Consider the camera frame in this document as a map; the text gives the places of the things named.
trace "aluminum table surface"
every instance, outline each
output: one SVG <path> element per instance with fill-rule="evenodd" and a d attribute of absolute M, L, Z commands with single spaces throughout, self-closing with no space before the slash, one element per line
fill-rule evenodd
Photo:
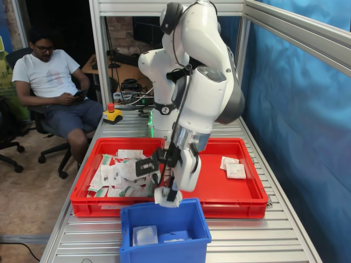
<path fill-rule="evenodd" d="M 149 136 L 147 123 L 148 120 L 139 117 L 137 111 L 123 112 L 123 120 L 116 125 L 101 122 L 88 153 L 98 138 Z M 242 118 L 230 125 L 215 123 L 211 136 L 242 138 L 245 141 L 273 205 L 267 207 L 264 219 L 260 220 L 207 219 L 212 243 L 207 246 L 206 263 L 321 262 Z M 122 244 L 122 235 L 119 218 L 75 217 L 69 198 L 59 215 L 41 263 L 120 262 L 118 248 Z"/>

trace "wooden desk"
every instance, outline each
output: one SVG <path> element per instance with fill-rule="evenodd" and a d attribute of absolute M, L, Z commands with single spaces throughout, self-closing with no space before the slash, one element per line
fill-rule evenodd
<path fill-rule="evenodd" d="M 98 70 L 94 70 L 92 68 L 92 61 L 95 59 L 97 56 L 92 55 L 88 62 L 84 65 L 82 71 L 87 74 L 99 74 Z M 112 77 L 112 70 L 114 71 L 114 79 L 118 81 L 117 78 L 117 73 L 116 70 L 118 70 L 118 76 L 120 77 L 120 82 L 122 83 L 125 79 L 127 78 L 134 78 L 138 79 L 138 83 L 140 83 L 142 86 L 147 86 L 147 89 L 151 89 L 152 87 L 152 82 L 145 76 L 144 74 L 141 73 L 138 67 L 134 67 L 131 65 L 127 64 L 122 64 L 117 62 L 121 67 L 115 69 L 115 68 L 109 68 L 108 65 L 111 64 L 110 57 L 107 57 L 107 70 L 109 71 L 109 77 Z"/>

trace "man with glasses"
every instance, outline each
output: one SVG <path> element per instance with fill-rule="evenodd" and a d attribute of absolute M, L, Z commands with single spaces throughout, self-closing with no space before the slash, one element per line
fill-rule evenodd
<path fill-rule="evenodd" d="M 88 77 L 66 52 L 54 50 L 50 31 L 33 27 L 29 41 L 33 53 L 19 59 L 13 71 L 18 98 L 24 106 L 48 106 L 47 122 L 67 139 L 73 157 L 81 164 L 88 150 L 83 123 L 97 128 L 103 106 L 86 98 Z M 83 95 L 74 96 L 78 89 L 71 75 L 79 80 Z M 36 96 L 30 95 L 30 89 Z"/>

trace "office chair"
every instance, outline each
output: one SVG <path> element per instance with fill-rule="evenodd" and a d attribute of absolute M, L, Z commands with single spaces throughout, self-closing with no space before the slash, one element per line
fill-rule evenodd
<path fill-rule="evenodd" d="M 31 48 L 24 48 L 24 49 L 16 50 L 16 51 L 8 54 L 5 57 L 5 60 L 8 63 L 8 65 L 10 66 L 10 68 L 12 68 L 12 70 L 13 70 L 17 60 L 22 58 L 24 55 L 28 55 L 31 53 L 32 53 Z M 49 137 L 52 137 L 54 135 L 61 137 L 61 135 L 55 129 L 53 129 L 45 120 L 45 114 L 48 112 L 47 106 L 30 106 L 30 107 L 28 107 L 28 110 L 30 110 L 30 112 L 31 112 L 31 120 L 35 121 L 36 130 L 41 134 L 49 134 L 45 138 L 49 138 Z M 83 124 L 83 130 L 85 133 L 90 133 L 90 132 L 93 132 L 95 130 L 95 128 L 90 126 L 90 125 Z M 58 172 L 59 172 L 60 178 L 66 179 L 68 177 L 68 174 L 65 171 L 63 171 L 63 168 L 66 166 L 67 162 L 69 161 L 69 159 L 72 156 L 71 147 L 70 147 L 68 142 L 66 142 L 65 144 L 61 144 L 61 145 L 52 147 L 50 149 L 47 149 L 47 150 L 41 152 L 41 154 L 38 158 L 38 163 L 45 163 L 46 162 L 45 155 L 48 155 L 48 154 L 54 153 L 54 152 L 63 151 L 63 150 L 66 150 L 66 154 L 60 163 L 60 166 L 58 168 Z"/>
<path fill-rule="evenodd" d="M 0 97 L 0 104 L 4 103 L 4 99 L 4 97 Z M 5 114 L 3 115 L 3 113 L 0 111 L 0 150 L 16 146 L 18 152 L 24 152 L 24 147 L 17 141 L 13 141 L 16 137 L 12 135 L 13 133 L 10 130 L 8 118 L 9 116 L 6 116 Z M 12 164 L 16 173 L 21 173 L 23 171 L 23 167 L 18 165 L 15 160 L 12 160 L 4 155 L 0 155 L 0 161 Z"/>

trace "blue crate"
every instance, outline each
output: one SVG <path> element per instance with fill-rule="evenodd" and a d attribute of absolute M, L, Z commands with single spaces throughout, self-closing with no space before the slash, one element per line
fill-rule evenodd
<path fill-rule="evenodd" d="M 155 203 L 136 204 L 121 210 L 123 242 L 121 263 L 205 263 L 210 231 L 199 199 L 185 199 L 179 208 Z M 156 226 L 158 244 L 133 247 L 133 228 Z M 163 243 L 164 240 L 185 241 Z"/>

